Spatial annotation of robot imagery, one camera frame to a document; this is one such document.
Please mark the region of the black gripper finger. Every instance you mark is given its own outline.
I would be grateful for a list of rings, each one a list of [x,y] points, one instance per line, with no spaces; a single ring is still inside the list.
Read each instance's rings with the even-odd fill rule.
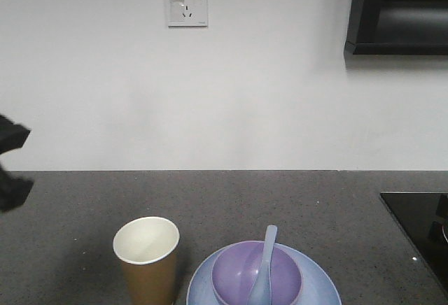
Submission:
[[[33,185],[32,180],[13,177],[1,167],[1,212],[9,212],[22,206]]]
[[[21,148],[27,140],[30,129],[16,124],[6,116],[1,115],[1,152],[8,152]]]

